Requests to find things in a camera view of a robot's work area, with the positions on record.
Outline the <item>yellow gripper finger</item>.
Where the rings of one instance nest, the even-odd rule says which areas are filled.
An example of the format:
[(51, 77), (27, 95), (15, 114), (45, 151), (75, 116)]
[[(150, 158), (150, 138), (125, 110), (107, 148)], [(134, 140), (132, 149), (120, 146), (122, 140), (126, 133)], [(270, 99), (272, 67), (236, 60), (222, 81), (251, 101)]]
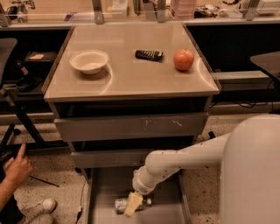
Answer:
[(143, 196), (138, 192), (131, 192), (127, 200), (127, 206), (124, 210), (124, 214), (132, 216), (143, 201)]

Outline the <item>person's forearm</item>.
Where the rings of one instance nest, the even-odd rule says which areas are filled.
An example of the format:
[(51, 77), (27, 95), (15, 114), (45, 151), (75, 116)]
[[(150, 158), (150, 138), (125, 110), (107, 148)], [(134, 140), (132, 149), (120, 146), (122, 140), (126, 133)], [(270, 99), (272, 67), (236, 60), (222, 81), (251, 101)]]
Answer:
[(5, 178), (0, 183), (0, 211), (2, 211), (13, 195), (13, 193), (16, 191), (17, 185), (14, 181), (8, 180)]

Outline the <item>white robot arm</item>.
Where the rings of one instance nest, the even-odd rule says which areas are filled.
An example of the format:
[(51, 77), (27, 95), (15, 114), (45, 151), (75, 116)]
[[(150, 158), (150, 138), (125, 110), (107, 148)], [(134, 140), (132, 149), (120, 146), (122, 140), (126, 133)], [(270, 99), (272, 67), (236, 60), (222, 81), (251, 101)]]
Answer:
[(220, 224), (280, 224), (280, 115), (253, 116), (232, 132), (182, 150), (154, 150), (134, 171), (125, 214), (181, 169), (220, 167)]

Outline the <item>person's hand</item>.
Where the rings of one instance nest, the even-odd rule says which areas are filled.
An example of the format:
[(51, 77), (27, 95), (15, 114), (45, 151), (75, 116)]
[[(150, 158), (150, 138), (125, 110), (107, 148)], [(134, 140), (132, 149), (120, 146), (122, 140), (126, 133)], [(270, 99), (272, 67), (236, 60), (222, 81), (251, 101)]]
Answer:
[(32, 173), (31, 159), (25, 154), (26, 145), (22, 144), (17, 156), (11, 158), (5, 166), (3, 184), (8, 188), (18, 188)]

